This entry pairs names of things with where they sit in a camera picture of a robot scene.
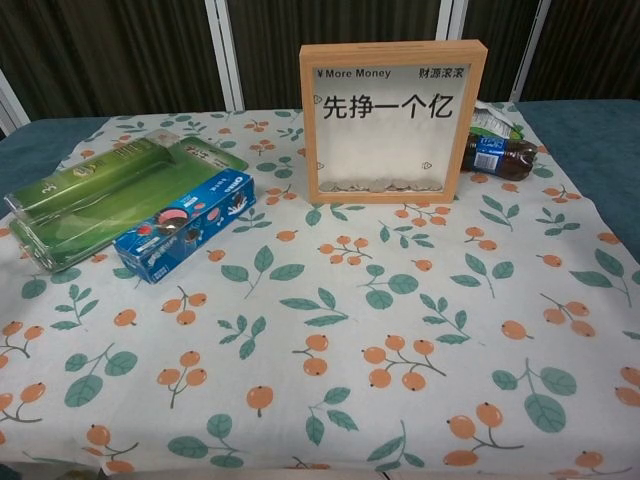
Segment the floral tablecloth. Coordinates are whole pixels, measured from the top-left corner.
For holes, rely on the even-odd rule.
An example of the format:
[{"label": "floral tablecloth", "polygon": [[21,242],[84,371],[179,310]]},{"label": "floral tablecloth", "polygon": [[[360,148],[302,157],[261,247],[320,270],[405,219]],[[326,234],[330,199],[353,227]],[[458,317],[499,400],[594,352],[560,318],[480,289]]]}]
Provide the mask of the floral tablecloth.
[{"label": "floral tablecloth", "polygon": [[451,205],[310,205],[301,125],[117,117],[77,146],[162,127],[250,163],[255,208],[158,285],[112,248],[43,275],[0,230],[0,460],[637,478],[640,267],[544,147]]}]

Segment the blue cookie box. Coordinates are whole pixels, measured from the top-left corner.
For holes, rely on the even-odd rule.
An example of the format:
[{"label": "blue cookie box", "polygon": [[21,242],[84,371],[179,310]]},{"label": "blue cookie box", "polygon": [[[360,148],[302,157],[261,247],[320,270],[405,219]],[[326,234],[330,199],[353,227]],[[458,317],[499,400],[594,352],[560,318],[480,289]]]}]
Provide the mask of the blue cookie box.
[{"label": "blue cookie box", "polygon": [[226,169],[114,242],[122,262],[156,283],[256,203],[253,178]]}]

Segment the clear plastic packaging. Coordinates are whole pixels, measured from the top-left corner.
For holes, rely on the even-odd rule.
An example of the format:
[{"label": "clear plastic packaging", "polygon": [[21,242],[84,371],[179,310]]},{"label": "clear plastic packaging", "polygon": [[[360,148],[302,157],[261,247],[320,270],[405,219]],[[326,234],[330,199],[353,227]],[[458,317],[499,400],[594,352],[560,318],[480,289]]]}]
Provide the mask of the clear plastic packaging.
[{"label": "clear plastic packaging", "polygon": [[155,131],[8,194],[10,228],[42,268],[60,271],[229,167],[247,164],[198,138]]}]

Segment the blue bottle label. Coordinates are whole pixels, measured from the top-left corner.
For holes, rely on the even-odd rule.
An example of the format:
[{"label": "blue bottle label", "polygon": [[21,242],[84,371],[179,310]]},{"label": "blue bottle label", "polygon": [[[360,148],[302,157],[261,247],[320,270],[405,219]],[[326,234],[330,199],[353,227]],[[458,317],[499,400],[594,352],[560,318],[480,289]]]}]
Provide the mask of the blue bottle label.
[{"label": "blue bottle label", "polygon": [[475,170],[496,173],[504,152],[507,140],[497,137],[481,137],[476,143],[476,158],[473,160]]}]

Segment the dark curtain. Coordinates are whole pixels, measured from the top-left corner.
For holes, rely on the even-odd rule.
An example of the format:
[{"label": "dark curtain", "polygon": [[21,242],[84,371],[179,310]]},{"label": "dark curtain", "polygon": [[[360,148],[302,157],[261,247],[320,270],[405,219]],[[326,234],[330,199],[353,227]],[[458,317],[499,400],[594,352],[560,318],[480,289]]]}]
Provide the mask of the dark curtain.
[{"label": "dark curtain", "polygon": [[1,0],[0,68],[31,119],[224,109],[202,0]]},{"label": "dark curtain", "polygon": [[462,38],[489,49],[478,99],[509,100],[537,8],[538,0],[469,0]]},{"label": "dark curtain", "polygon": [[245,107],[300,108],[300,45],[433,40],[440,0],[228,0]]},{"label": "dark curtain", "polygon": [[640,99],[640,1],[554,1],[522,100]]}]

